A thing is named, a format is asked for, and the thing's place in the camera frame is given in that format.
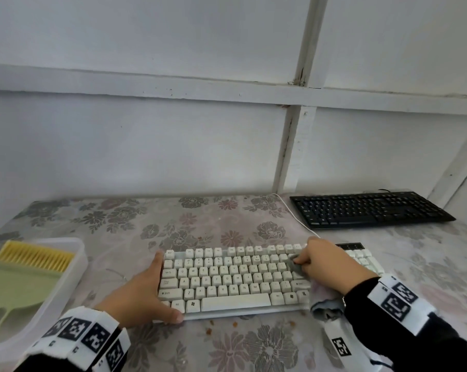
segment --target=floral tablecloth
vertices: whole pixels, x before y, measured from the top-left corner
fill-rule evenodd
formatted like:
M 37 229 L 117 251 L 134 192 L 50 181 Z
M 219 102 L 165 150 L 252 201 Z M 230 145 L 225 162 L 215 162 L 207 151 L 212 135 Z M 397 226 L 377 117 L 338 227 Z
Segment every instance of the floral tablecloth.
M 90 265 L 67 308 L 90 306 L 146 268 L 157 249 L 304 243 L 311 233 L 273 195 L 34 202 L 0 229 L 7 239 L 79 237 Z M 361 242 L 467 339 L 467 226 L 462 222 L 321 231 Z M 305 312 L 227 317 L 130 331 L 125 371 L 342 370 Z

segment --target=plastic container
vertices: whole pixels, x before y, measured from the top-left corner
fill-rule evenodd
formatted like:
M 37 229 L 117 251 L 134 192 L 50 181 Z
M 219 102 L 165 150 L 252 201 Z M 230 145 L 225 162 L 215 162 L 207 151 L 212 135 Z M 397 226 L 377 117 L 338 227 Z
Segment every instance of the plastic container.
M 66 250 L 75 253 L 75 257 L 28 324 L 14 336 L 0 342 L 0 363 L 17 361 L 56 322 L 89 265 L 84 243 L 77 237 L 34 239 L 26 243 Z

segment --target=white cable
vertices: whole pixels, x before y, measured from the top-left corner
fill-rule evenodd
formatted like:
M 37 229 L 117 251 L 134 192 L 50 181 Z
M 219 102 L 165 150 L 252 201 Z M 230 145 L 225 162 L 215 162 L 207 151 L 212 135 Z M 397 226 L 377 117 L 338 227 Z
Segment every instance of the white cable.
M 292 214 L 292 217 L 294 217 L 294 219 L 296 221 L 298 221 L 301 225 L 303 225 L 307 230 L 309 230 L 310 232 L 312 232 L 313 234 L 315 234 L 317 237 L 321 238 L 321 236 L 319 236 L 316 232 L 314 232 L 313 230 L 311 230 L 309 227 L 307 227 L 304 223 L 302 223 L 301 221 L 299 221 L 299 219 L 297 219 L 297 217 L 294 215 L 294 213 L 292 212 L 292 210 L 289 209 L 288 205 L 285 203 L 285 201 L 283 200 L 283 198 L 280 197 L 280 195 L 276 194 L 276 193 L 272 193 L 274 194 L 275 196 L 277 196 L 281 202 L 283 202 L 283 204 L 285 205 L 285 207 L 287 208 L 288 212 L 290 212 Z

